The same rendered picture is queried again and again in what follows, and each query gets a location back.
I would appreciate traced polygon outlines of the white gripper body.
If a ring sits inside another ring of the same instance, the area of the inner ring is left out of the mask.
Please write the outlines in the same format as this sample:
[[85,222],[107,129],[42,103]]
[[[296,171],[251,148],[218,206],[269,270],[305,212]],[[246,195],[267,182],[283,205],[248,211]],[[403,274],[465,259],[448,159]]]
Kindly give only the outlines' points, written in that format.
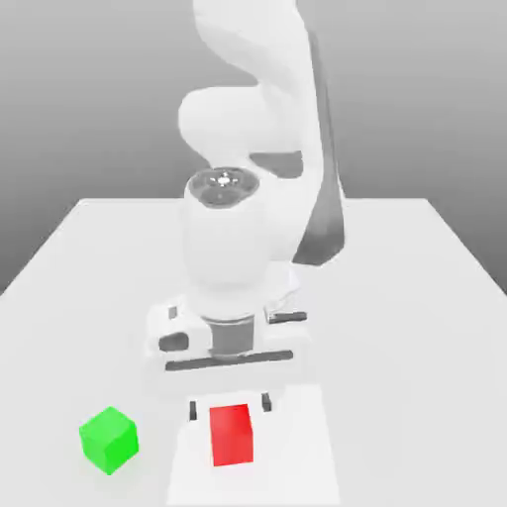
[[171,396],[206,396],[240,391],[270,392],[308,378],[306,345],[275,345],[223,358],[156,354],[156,382]]

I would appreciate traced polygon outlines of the small red cube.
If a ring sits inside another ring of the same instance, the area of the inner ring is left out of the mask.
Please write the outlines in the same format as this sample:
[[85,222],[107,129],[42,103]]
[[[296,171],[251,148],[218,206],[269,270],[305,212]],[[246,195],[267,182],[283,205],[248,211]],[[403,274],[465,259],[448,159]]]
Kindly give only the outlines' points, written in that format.
[[248,404],[211,407],[210,433],[213,465],[254,461],[254,433]]

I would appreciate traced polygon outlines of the small green cube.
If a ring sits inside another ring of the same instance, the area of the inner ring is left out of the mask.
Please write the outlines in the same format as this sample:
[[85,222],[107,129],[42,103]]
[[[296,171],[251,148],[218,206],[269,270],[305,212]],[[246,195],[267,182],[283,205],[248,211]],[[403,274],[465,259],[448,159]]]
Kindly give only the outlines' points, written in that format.
[[113,406],[79,427],[84,455],[107,475],[113,474],[140,449],[137,426]]

